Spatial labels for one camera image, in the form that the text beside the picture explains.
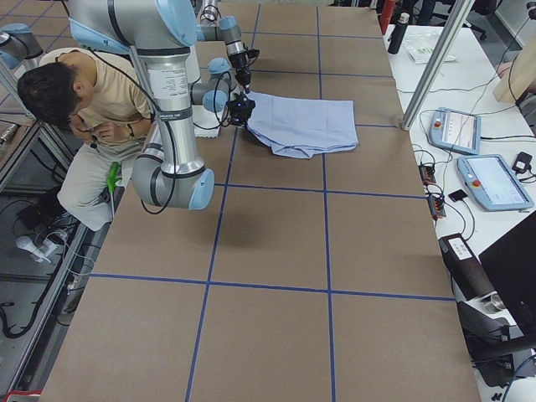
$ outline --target metal pole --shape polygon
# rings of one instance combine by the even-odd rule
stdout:
[[[15,98],[17,103],[23,108],[26,116],[33,117],[32,113],[30,113],[30,111],[26,109],[26,106],[18,97],[17,79],[2,59],[0,59],[0,84],[2,84],[6,88],[6,90],[13,98]]]
[[[451,49],[452,43],[454,42],[454,39],[456,39],[458,31],[465,22],[467,14],[471,11],[474,2],[475,0],[462,0],[454,3],[454,8],[450,13],[449,18],[446,20],[445,27],[443,28],[443,32],[441,32],[441,36],[437,40],[437,45],[430,57],[430,61],[428,61],[425,71],[420,77],[419,84],[415,89],[415,93],[405,111],[404,118],[400,124],[402,130],[408,131],[415,121],[417,113],[419,113],[420,107],[425,101],[426,95],[428,95],[428,91],[434,83],[437,73],[439,73],[441,64]]]

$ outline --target white device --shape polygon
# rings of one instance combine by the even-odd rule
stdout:
[[[451,152],[478,155],[480,152],[480,116],[440,107],[430,128],[432,145]]]
[[[64,242],[67,240],[67,234],[63,230],[56,230],[53,232],[54,235],[58,235]],[[15,245],[21,249],[26,250],[30,253],[30,258],[36,262],[47,261],[49,264],[52,264],[52,261],[49,259],[54,250],[58,248],[58,245],[55,244],[52,240],[45,238],[43,244],[40,247],[35,245],[35,243],[28,236],[20,236],[15,240]]]
[[[510,211],[534,206],[501,155],[465,156],[456,162],[461,178],[484,210]]]

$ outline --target person's arm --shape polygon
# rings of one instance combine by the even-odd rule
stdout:
[[[101,123],[93,128],[93,134],[105,144],[119,144],[146,136],[151,128],[151,120],[141,119],[129,125]]]

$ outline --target person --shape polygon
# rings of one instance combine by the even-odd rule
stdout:
[[[504,75],[508,74],[510,69],[512,68],[512,65],[512,61],[501,63],[500,65],[498,65],[495,68],[495,71],[497,72],[499,78],[502,78]],[[536,79],[534,79],[531,83],[528,84],[527,90],[520,96],[520,99],[524,99],[527,94],[536,94]]]
[[[422,0],[419,17],[417,18],[417,25],[426,26],[430,24],[430,21],[434,15],[434,8],[436,7],[435,5],[436,0]]]
[[[68,126],[82,140],[58,200],[94,231],[112,218],[111,206],[100,200],[111,164],[121,164],[126,183],[151,126],[147,98],[112,66],[136,78],[120,56],[66,48],[46,54],[18,80],[21,100],[38,119]]]

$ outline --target white desk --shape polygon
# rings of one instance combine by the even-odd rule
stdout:
[[[421,34],[427,32],[440,32],[442,28],[409,26],[407,35]],[[392,27],[389,27],[384,41],[390,35]],[[432,147],[426,140],[426,131],[430,128],[433,110],[439,107],[471,112],[473,114],[489,113],[501,111],[508,108],[509,104],[499,103],[493,96],[493,89],[499,82],[495,79],[486,87],[482,86],[475,90],[440,90],[438,89],[471,89],[478,85],[486,84],[495,75],[487,56],[484,54],[480,44],[469,28],[463,28],[452,45],[449,54],[456,56],[456,61],[444,63],[437,75],[430,94],[426,97],[420,114],[410,128],[411,141],[415,144],[415,149],[422,149],[434,155],[437,162],[446,161],[448,154],[439,148]],[[425,69],[425,64],[416,64],[405,50],[404,44],[400,47],[398,54],[390,54],[389,62],[393,70],[393,76],[399,90],[399,98],[402,108],[405,110],[410,102],[412,93],[419,83],[420,77]],[[531,136],[533,133],[528,127],[517,108],[501,111],[497,114],[482,116],[482,136],[483,137],[505,137],[505,136]],[[536,141],[530,138],[513,139],[508,141],[482,141],[482,155],[500,153],[504,156],[508,164],[512,165],[519,152],[526,152],[536,156]],[[452,153],[456,159],[459,154]],[[417,162],[432,162],[431,157],[423,152],[415,154]],[[444,189],[445,195],[464,188],[459,174],[457,173],[455,160],[448,163],[440,163],[435,166],[435,178],[438,184]],[[536,200],[536,184],[525,185],[529,195]],[[489,245],[495,242],[501,235],[509,231],[514,225],[527,216],[527,212],[484,212],[470,196],[466,198],[466,203],[471,209],[475,220],[475,233],[468,241],[472,250],[479,255]],[[472,218],[467,208],[462,203],[453,205],[465,218],[467,228],[464,237],[467,237],[472,230]],[[438,239],[445,235],[459,233],[463,228],[461,217],[446,206],[446,217],[439,219],[435,231]],[[490,388],[485,385],[480,374],[475,370],[478,387],[482,401],[489,401],[495,393],[504,392],[504,389]],[[515,382],[508,393],[507,402],[529,402],[534,401],[536,395],[536,379],[521,379]]]

